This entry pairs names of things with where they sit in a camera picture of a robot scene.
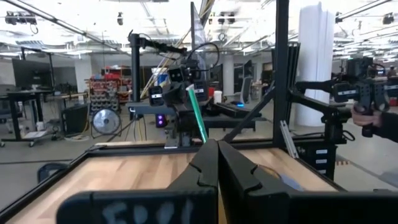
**gray floor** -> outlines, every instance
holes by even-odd
[[[268,104],[262,111],[263,116],[272,119],[272,103]],[[49,120],[56,117],[54,104],[44,105],[44,118]],[[127,113],[121,115],[123,125],[127,125],[129,118]],[[28,120],[21,120],[21,123],[30,124]],[[165,138],[164,131],[154,127],[154,117],[146,116],[147,138]],[[272,124],[269,122],[257,122],[257,131],[245,129],[241,137],[260,136],[272,137]],[[292,126],[296,133],[306,133],[321,131],[322,128],[304,128]],[[373,190],[391,189],[398,187],[398,146],[396,143],[387,139],[373,137],[367,139],[361,136],[361,129],[351,121],[345,125],[345,129],[356,136],[356,141],[339,146],[338,155],[342,160],[349,161],[349,165],[337,166],[335,170],[335,180],[338,184],[348,190]],[[142,138],[144,139],[144,125],[141,122]],[[134,131],[132,128],[127,133],[123,132],[121,137],[116,137],[113,141],[133,141]],[[222,129],[211,129],[211,138],[221,138],[225,132]],[[0,138],[9,136],[4,125],[0,125]],[[53,159],[73,159],[79,156],[84,150],[88,149],[96,142],[104,142],[109,136],[101,136],[83,142],[70,142],[66,140],[50,141],[45,139],[38,142],[34,147],[28,147],[26,142],[8,142],[6,147],[0,148],[0,208],[5,207],[13,200],[26,193],[37,184],[36,171],[42,166],[43,160]],[[140,140],[139,131],[136,131],[136,139]],[[8,162],[26,162],[21,164],[4,164]]]

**fan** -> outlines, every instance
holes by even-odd
[[[95,131],[101,135],[114,134],[121,127],[121,118],[113,110],[102,109],[94,114],[92,124]]]

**wooden table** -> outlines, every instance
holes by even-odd
[[[107,144],[121,145],[120,142]],[[305,190],[336,191],[280,149],[256,149],[240,153],[257,164],[295,179]],[[194,155],[195,153],[89,158],[8,223],[53,224],[58,206],[69,196],[85,190],[164,189],[184,171]],[[222,203],[219,203],[219,219],[220,223],[225,223]]]

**office chair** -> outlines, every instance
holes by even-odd
[[[250,87],[252,77],[244,77],[242,83],[242,89],[240,92],[234,94],[234,101],[241,103],[250,103]]]

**green handle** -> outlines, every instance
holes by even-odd
[[[192,89],[188,90],[188,94],[189,94],[189,98],[191,99],[193,112],[195,113],[195,117],[197,119],[197,123],[199,126],[199,131],[200,131],[202,141],[203,141],[203,143],[206,143],[207,142],[207,133],[206,133],[205,124],[203,123],[203,120],[201,118],[201,113],[200,113],[197,97],[195,96],[195,92]]]

